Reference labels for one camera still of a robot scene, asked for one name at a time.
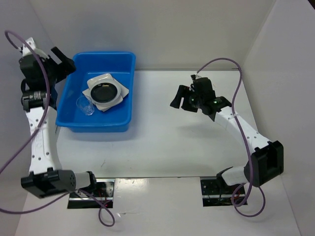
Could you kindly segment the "square white black-rimmed plate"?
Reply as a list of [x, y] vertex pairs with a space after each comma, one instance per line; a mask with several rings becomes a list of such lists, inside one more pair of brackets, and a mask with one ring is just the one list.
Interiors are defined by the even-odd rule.
[[101, 83], [92, 89], [86, 89], [82, 92], [89, 96], [98, 110], [105, 112], [110, 108], [122, 103], [128, 95], [129, 90], [124, 86], [115, 86], [111, 83]]

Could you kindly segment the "clear plastic cup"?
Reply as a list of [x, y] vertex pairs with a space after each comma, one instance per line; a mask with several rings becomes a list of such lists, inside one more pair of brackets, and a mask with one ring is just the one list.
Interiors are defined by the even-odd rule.
[[89, 96], [83, 95], [78, 97], [76, 100], [76, 106], [86, 116], [91, 116], [95, 111], [93, 102]]

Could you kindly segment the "rectangular white plate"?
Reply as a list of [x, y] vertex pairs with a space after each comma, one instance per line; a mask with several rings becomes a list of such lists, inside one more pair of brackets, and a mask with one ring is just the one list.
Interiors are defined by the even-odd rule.
[[87, 81], [87, 85], [89, 89], [92, 89], [94, 86], [101, 83], [111, 83], [115, 86], [123, 86], [120, 82], [118, 82], [111, 74], [106, 73], [96, 77], [93, 77]]

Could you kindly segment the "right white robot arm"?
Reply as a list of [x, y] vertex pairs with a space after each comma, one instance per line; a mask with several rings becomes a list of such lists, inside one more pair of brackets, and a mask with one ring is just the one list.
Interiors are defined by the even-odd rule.
[[234, 185], [252, 183], [260, 187], [284, 171], [284, 147], [270, 141], [249, 125], [223, 96], [216, 96], [211, 80], [192, 75], [190, 86], [180, 85], [170, 106], [196, 113], [201, 110], [223, 127], [249, 153], [245, 166], [227, 168], [217, 174], [216, 188], [229, 192]]

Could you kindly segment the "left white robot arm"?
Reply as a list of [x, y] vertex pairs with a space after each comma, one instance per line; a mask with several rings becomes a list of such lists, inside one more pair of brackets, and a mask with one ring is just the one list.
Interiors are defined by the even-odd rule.
[[31, 165], [29, 175], [21, 178], [21, 186], [42, 199], [81, 189], [94, 196], [98, 183], [91, 171], [74, 173], [62, 169], [57, 151], [57, 92], [55, 85], [75, 72], [74, 61], [57, 47], [52, 52], [61, 60], [56, 63], [41, 49], [21, 48], [19, 65], [25, 78], [21, 83], [21, 103], [29, 121], [31, 133]]

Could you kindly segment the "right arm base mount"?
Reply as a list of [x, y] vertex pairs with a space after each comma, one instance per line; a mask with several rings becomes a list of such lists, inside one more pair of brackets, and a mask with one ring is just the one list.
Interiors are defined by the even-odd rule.
[[203, 207], [232, 206], [232, 193], [238, 186], [220, 187], [216, 177], [200, 179]]

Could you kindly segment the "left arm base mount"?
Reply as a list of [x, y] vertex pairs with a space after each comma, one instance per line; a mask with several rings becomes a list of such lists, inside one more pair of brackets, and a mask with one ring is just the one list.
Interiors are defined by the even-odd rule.
[[[105, 204], [107, 208], [113, 207], [114, 196], [114, 179], [97, 178], [96, 189], [87, 192], [93, 195], [98, 201]], [[76, 191], [69, 195], [67, 209], [96, 209], [100, 208], [100, 205], [90, 196]]]

